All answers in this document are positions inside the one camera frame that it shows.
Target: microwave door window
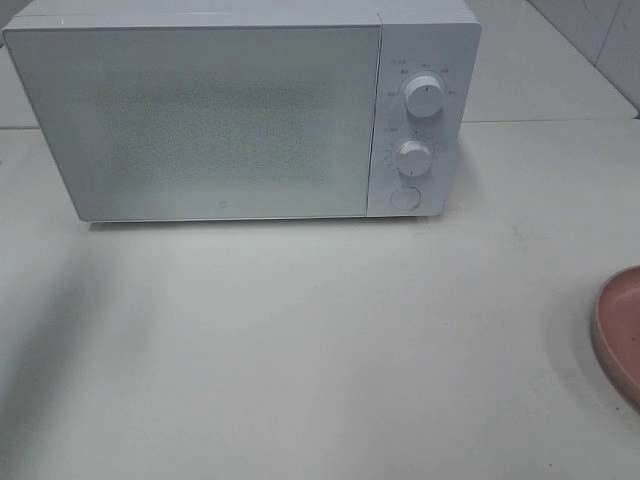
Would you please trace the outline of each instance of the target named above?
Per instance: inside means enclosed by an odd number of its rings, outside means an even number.
[[[10,35],[81,218],[365,214],[379,27]]]

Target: white microwave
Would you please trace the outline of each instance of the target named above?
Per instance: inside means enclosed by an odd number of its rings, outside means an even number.
[[[438,215],[462,0],[35,0],[6,45],[80,219]]]

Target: microwave top surface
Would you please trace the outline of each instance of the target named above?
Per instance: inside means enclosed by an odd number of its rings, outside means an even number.
[[[7,29],[475,22],[463,0],[34,0]]]

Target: white wall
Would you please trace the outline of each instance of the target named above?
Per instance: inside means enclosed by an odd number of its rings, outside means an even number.
[[[30,2],[31,0],[0,0],[0,29]]]
[[[640,108],[640,0],[529,0]]]

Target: power level knob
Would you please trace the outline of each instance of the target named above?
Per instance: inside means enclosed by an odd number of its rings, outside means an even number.
[[[407,110],[416,118],[429,118],[442,109],[444,85],[434,75],[420,75],[404,87]]]

